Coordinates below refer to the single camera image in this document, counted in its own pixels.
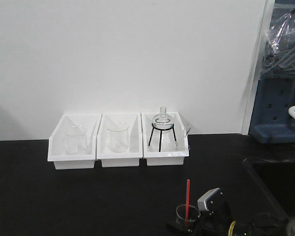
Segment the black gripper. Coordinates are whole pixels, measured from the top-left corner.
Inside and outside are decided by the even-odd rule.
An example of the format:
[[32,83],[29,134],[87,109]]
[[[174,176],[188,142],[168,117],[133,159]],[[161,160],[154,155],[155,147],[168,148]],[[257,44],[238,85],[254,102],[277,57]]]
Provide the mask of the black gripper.
[[226,236],[232,222],[232,212],[227,203],[209,211],[199,211],[186,205],[176,207],[176,220],[166,223],[166,230],[175,236]]

